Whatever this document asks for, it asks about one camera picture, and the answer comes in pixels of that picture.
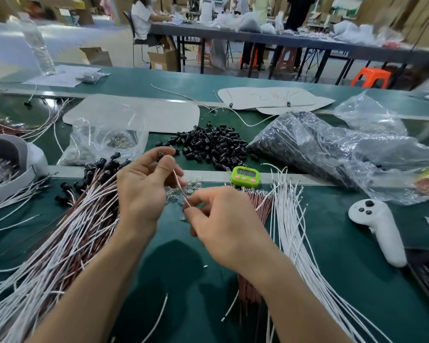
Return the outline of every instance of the right hand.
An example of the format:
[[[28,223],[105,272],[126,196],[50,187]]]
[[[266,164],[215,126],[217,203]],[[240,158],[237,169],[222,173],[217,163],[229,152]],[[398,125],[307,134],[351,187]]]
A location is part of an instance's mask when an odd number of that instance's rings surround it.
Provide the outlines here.
[[[219,264],[249,281],[278,248],[265,230],[248,195],[232,187],[197,190],[184,206],[191,235],[198,236]]]

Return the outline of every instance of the gray table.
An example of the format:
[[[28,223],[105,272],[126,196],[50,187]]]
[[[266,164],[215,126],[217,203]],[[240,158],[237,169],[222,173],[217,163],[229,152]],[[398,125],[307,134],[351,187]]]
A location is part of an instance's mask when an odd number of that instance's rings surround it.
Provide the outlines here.
[[[315,83],[318,82],[321,73],[326,65],[327,59],[332,50],[335,51],[347,51],[349,52],[349,59],[357,60],[369,60],[389,63],[402,63],[414,64],[414,65],[429,65],[429,50],[415,49],[413,51],[405,49],[389,49],[383,47],[376,47],[371,45],[360,45],[353,43],[344,42],[332,42],[319,40],[314,38],[308,38],[303,36],[296,36],[287,33],[281,35],[268,35],[259,34],[253,32],[243,31],[231,31],[221,30],[216,27],[208,27],[202,24],[182,24],[174,25],[171,23],[153,23],[151,25],[151,33],[158,35],[168,35],[177,37],[177,52],[178,52],[178,66],[180,65],[181,54],[180,54],[180,37],[183,39],[184,48],[184,37],[199,37],[202,39],[200,44],[202,45],[202,57],[205,50],[205,39],[223,39],[232,40],[239,42],[253,42],[253,43],[265,43],[273,45],[281,45],[283,47],[304,47],[304,48],[315,48],[324,50],[324,55],[321,59],[319,68],[315,74]],[[203,73],[204,61],[201,62],[200,73]],[[251,77],[252,65],[248,72],[248,77]]]

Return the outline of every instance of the green workbench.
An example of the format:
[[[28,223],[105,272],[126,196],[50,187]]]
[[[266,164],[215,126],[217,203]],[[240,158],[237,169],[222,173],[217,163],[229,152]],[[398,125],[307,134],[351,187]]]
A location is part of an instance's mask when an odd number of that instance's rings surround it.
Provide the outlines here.
[[[232,86],[299,86],[312,89],[315,95],[331,97],[338,103],[360,93],[359,88],[299,84],[295,82],[242,79],[225,76],[175,74],[146,69],[103,68],[111,76],[97,86],[78,86],[74,89],[39,87],[40,90],[64,90],[66,93],[103,93],[123,96],[143,96],[180,99],[149,86],[149,83],[200,99],[216,101],[213,90]],[[407,92],[369,91],[377,100],[401,108],[401,114],[429,113],[429,102],[407,97]],[[20,121],[38,123],[46,118],[46,107],[38,99],[33,102],[31,113],[24,109],[23,97],[0,97],[0,114]],[[242,112],[248,123],[264,117],[256,112]],[[331,115],[320,115],[334,126],[343,122]],[[213,124],[226,123],[235,127],[242,138],[251,140],[266,124],[245,127],[231,112],[220,110],[209,115],[201,108],[200,125],[206,121]],[[429,121],[404,120],[411,136],[421,135],[422,143],[429,145]],[[62,147],[69,142],[71,127],[58,123],[56,131]],[[168,135],[150,134],[147,149]],[[52,132],[36,143],[45,151],[51,164],[60,156]],[[212,170],[212,166],[186,161],[182,156],[177,162],[185,170]],[[267,166],[248,161],[261,172]],[[0,233],[0,268],[18,265],[31,251],[31,245],[42,237],[40,231],[20,243],[27,236],[39,231],[56,219],[63,209],[53,201],[60,192],[62,180],[51,180],[50,187],[35,198],[22,211],[6,219],[0,227],[11,225],[36,213],[42,215],[32,222]],[[406,269],[391,267],[383,257],[378,243],[368,230],[355,226],[346,214],[356,201],[366,198],[363,193],[347,192],[336,187],[306,186],[303,203],[308,203],[306,213],[307,235],[315,252],[316,260],[332,287],[351,305],[375,323],[393,342],[429,342],[429,302]],[[396,224],[406,247],[429,249],[429,227],[424,219],[429,217],[429,202],[413,205],[390,205]],[[0,217],[10,210],[4,209]],[[257,310],[248,312],[239,325],[238,305],[222,323],[221,318],[230,306],[237,291],[236,275],[217,265],[201,246],[197,238],[189,235],[189,226],[179,221],[181,207],[169,204],[159,221],[158,232],[143,256],[137,273],[137,281],[118,317],[112,336],[116,342],[140,342],[150,331],[159,315],[165,294],[169,299],[164,315],[149,342],[252,342],[257,320]],[[258,340],[264,339],[266,308],[260,311]]]

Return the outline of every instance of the black pants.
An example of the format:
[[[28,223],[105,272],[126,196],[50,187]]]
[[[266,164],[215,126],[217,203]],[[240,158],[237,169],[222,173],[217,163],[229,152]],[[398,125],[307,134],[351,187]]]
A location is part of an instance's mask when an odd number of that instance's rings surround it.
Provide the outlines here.
[[[273,66],[276,67],[276,64],[278,63],[278,59],[280,58],[281,52],[283,51],[283,46],[278,45],[275,49],[275,53],[273,54]],[[294,67],[300,66],[300,61],[302,57],[302,48],[297,49],[296,53],[296,60],[294,62]]]
[[[241,56],[242,65],[244,63],[246,63],[247,65],[250,64],[252,46],[253,46],[252,42],[245,42],[245,44],[243,45],[243,54]],[[257,49],[257,63],[262,64],[264,63],[265,43],[256,43],[256,49]]]

